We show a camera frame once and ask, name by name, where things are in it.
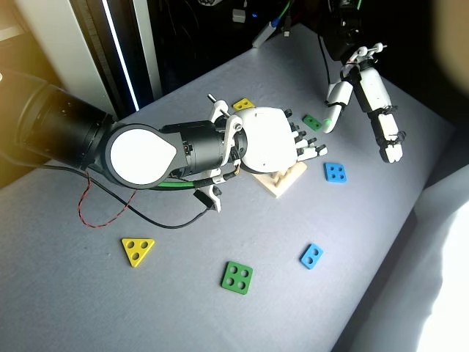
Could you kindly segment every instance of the green square block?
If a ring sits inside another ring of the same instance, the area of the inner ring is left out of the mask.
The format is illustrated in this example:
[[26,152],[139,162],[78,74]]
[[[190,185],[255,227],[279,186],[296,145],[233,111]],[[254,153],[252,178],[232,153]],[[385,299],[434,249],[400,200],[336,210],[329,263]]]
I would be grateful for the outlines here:
[[315,131],[318,131],[322,127],[322,123],[316,120],[314,117],[311,115],[306,115],[303,118],[303,122],[310,128],[312,128]]
[[235,262],[226,264],[225,276],[221,282],[221,287],[245,295],[251,283],[252,268]]

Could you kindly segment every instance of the robotic hand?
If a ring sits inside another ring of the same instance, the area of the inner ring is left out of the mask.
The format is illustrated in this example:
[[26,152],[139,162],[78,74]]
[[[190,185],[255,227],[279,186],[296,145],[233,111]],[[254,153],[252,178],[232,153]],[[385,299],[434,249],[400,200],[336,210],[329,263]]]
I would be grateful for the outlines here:
[[405,132],[399,131],[389,94],[384,87],[380,74],[373,67],[373,55],[383,51],[382,43],[368,49],[360,47],[347,60],[341,69],[341,81],[330,84],[326,100],[327,111],[323,121],[324,132],[330,133],[350,101],[352,91],[371,120],[376,142],[380,146],[384,162],[393,163],[402,157],[402,142]]
[[[289,123],[290,111],[250,108],[228,113],[213,103],[208,120],[166,125],[161,129],[115,122],[110,115],[43,80],[0,68],[0,131],[23,150],[75,168],[93,169],[111,182],[134,189],[177,187],[165,180],[202,174],[191,181],[196,197],[221,210],[215,185],[249,172],[284,171],[297,161],[324,155],[325,145],[305,140],[306,132]],[[232,163],[234,171],[222,174]]]

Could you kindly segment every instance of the table surface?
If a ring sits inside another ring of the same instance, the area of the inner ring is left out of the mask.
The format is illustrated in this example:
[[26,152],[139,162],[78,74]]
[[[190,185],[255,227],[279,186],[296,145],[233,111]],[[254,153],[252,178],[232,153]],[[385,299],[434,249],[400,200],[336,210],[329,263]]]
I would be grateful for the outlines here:
[[[339,63],[329,65],[338,78]],[[293,121],[328,146],[280,199],[243,172],[221,186],[221,214],[181,230],[162,230],[129,211],[103,229],[85,227],[76,208],[86,181],[66,172],[35,170],[3,188],[0,350],[329,351],[452,133],[385,85],[407,131],[397,164],[381,161],[355,98],[331,134],[300,121],[322,116],[327,91],[316,34],[303,26],[128,117],[159,128],[204,120],[208,92],[229,104],[248,97],[291,108]],[[344,164],[347,182],[326,182],[325,162]],[[134,206],[168,224],[203,208],[190,191],[140,191]],[[94,187],[83,208],[88,221],[101,223],[121,205]],[[120,242],[127,237],[157,242],[137,269]],[[324,250],[313,270],[299,261],[310,243]],[[254,270],[245,296],[221,287],[230,260]]]

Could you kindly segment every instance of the blue square block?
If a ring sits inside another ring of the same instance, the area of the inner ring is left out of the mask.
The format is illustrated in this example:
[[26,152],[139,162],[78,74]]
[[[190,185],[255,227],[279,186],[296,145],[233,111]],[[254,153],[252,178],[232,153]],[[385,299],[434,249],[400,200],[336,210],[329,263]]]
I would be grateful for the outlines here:
[[303,254],[300,261],[305,267],[311,270],[321,258],[322,253],[324,253],[324,251],[312,243],[306,250],[305,254]]
[[342,164],[325,163],[325,179],[329,182],[347,182],[347,175],[345,174],[345,167]]

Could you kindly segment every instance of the white light strip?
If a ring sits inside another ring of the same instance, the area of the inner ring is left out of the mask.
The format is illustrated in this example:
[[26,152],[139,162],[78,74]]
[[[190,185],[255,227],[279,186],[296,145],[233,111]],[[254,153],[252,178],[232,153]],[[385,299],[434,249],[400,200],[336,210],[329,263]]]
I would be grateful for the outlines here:
[[117,49],[117,54],[119,55],[120,64],[122,66],[122,69],[124,70],[125,80],[127,81],[127,85],[130,90],[130,95],[132,96],[133,105],[135,106],[135,110],[138,111],[140,110],[139,104],[137,103],[135,92],[133,91],[132,82],[130,81],[129,72],[127,71],[127,65],[125,64],[124,56],[122,55],[119,39],[117,38],[116,29],[114,28],[114,22],[112,21],[111,11],[109,10],[108,0],[103,0],[103,6],[104,12],[106,13],[106,18],[108,19],[109,28],[111,29],[112,39],[114,40],[114,44]]

